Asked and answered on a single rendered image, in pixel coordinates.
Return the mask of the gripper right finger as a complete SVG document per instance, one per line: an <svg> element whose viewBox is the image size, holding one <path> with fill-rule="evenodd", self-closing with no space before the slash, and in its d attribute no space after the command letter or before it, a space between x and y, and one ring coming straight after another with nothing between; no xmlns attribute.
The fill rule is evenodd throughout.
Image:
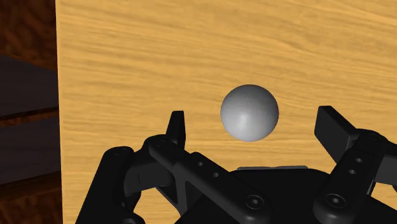
<svg viewBox="0 0 397 224"><path fill-rule="evenodd" d="M314 134L336 165L314 199L321 224L397 224L397 210L375 200L377 183L397 191L397 144L357 129L332 106L320 106Z"/></svg>

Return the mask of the grey ball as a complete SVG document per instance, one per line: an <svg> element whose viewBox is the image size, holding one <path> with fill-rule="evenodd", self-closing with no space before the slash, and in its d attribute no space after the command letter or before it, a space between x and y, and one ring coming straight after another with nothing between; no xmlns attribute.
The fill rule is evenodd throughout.
<svg viewBox="0 0 397 224"><path fill-rule="evenodd" d="M255 142L275 129L279 107L275 97L258 85L241 85L223 99L220 109L224 129L234 138Z"/></svg>

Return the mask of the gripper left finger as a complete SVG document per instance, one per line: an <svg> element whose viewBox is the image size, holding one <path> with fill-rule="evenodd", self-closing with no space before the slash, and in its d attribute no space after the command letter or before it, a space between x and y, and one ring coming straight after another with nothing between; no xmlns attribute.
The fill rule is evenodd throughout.
<svg viewBox="0 0 397 224"><path fill-rule="evenodd" d="M145 224L134 209L144 190L156 188L177 210L175 224L271 224L266 196L200 153L185 150L183 111L173 111L165 134L138 151L107 150L76 224Z"/></svg>

